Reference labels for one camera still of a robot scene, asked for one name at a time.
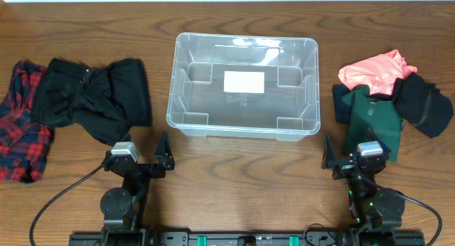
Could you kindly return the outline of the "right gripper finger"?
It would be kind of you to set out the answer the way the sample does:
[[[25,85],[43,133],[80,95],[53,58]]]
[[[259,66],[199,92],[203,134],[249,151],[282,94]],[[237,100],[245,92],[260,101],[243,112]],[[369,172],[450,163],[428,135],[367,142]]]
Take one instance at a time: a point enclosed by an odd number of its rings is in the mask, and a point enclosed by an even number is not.
[[[321,161],[322,169],[332,169],[337,163],[336,155],[331,145],[329,136],[326,134],[324,136],[324,151]]]
[[[375,134],[374,130],[372,128],[368,128],[367,132],[368,132],[369,140],[376,141],[381,146],[382,154],[390,155],[390,152],[391,152],[390,148],[383,141],[380,140],[380,138]]]

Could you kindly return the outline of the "red navy plaid shirt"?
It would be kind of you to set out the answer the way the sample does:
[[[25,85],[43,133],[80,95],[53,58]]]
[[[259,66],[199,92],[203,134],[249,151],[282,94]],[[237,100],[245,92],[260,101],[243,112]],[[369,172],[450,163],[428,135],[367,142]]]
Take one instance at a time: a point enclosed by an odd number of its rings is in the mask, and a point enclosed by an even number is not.
[[[53,130],[31,120],[34,97],[46,68],[21,60],[1,103],[1,181],[34,183],[46,168]]]

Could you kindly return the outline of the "dark green garment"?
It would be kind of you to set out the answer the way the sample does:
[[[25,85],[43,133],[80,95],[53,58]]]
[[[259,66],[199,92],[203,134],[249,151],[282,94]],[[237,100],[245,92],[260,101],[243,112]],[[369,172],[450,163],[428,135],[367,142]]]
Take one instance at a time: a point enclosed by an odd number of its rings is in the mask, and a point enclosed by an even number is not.
[[[378,139],[390,149],[388,161],[397,162],[403,121],[391,100],[370,96],[367,85],[358,85],[342,96],[341,101],[351,108],[350,122],[342,155],[353,154],[360,143],[370,140],[371,129]]]

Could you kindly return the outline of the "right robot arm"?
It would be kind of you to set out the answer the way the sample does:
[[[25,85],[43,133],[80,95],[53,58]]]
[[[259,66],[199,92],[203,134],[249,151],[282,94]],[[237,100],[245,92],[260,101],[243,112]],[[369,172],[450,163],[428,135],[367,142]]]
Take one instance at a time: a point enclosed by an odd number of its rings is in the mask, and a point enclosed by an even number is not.
[[[395,229],[402,225],[405,201],[392,189],[379,186],[375,175],[389,159],[391,150],[374,132],[360,143],[348,159],[336,157],[329,136],[324,137],[322,169],[332,170],[335,180],[344,180],[349,187],[351,217],[357,224],[334,239],[336,245],[398,245]]]

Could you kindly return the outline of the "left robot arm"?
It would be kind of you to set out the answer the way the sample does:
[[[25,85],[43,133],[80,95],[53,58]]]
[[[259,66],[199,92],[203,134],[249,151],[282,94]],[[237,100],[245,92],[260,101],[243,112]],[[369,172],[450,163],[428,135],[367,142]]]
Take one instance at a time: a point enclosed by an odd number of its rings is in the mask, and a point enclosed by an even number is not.
[[[151,228],[141,224],[149,194],[150,180],[164,178],[175,168],[168,134],[163,132],[154,153],[154,164],[140,164],[139,151],[131,141],[117,142],[106,153],[102,162],[105,171],[123,178],[120,187],[109,189],[100,201],[104,215],[101,239],[98,245],[147,246],[158,245],[159,240]]]

